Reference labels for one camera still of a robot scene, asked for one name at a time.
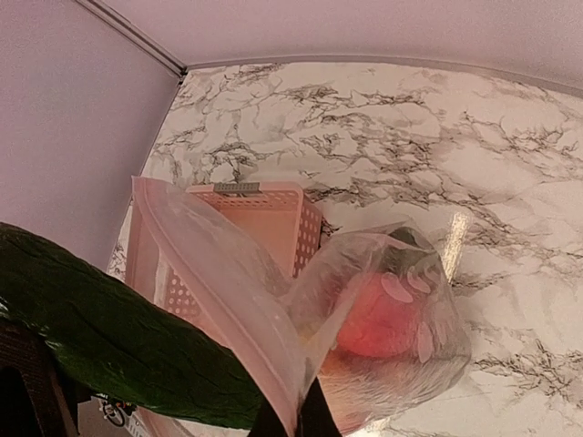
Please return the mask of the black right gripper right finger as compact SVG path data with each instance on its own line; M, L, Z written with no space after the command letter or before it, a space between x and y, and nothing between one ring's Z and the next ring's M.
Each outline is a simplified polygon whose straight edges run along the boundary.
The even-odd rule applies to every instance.
M341 437L318 379L312 383L298 419L301 437Z

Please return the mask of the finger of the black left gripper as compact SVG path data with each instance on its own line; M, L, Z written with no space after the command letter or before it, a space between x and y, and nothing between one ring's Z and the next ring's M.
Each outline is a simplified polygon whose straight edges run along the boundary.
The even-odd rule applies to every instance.
M46 347L30 331L7 321L1 323L1 434L77 435Z

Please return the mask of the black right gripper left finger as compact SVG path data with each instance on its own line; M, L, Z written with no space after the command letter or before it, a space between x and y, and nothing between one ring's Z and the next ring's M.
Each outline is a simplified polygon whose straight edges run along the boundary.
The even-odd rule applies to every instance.
M281 420L265 396L248 434L249 437L287 437Z

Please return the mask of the dark green cucumber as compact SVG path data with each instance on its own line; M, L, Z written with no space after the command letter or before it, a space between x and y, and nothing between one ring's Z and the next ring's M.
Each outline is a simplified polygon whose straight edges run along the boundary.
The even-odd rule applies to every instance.
M261 393L225 347L56 243L1 227L1 315L38 335L92 391L248 430Z

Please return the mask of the clear zip top bag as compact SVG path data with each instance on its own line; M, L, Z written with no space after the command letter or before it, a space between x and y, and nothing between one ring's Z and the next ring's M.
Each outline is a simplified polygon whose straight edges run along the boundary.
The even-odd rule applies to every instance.
M356 389L363 411L367 412L360 429L448 390L461 376L470 359L471 348L437 251L412 267L397 271L386 251L392 246L404 249L406 245L389 234L403 226L420 234L404 220L383 227L339 233L322 240L322 213L304 192L303 195L321 215L319 243L313 256L291 279L284 303L306 364L313 371L312 382L329 350L338 346L338 333L359 292L374 274L391 272L406 285L427 294L424 321L434 336L435 350L425 362L412 353L388 359L352 353Z

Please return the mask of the red bumpy fruit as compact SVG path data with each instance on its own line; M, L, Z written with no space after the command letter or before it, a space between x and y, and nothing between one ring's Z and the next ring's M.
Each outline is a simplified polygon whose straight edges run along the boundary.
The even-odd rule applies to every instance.
M427 294L391 272L376 273L359 292L337 336L338 348L369 358L412 353L421 362L435 350L424 321Z

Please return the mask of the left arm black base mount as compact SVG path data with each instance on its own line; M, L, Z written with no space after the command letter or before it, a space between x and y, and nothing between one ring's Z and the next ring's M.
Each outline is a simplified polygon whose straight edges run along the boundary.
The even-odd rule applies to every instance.
M94 393L93 397L97 399L104 419L118 428L125 427L127 418L138 409L134 403L121 401L102 393Z

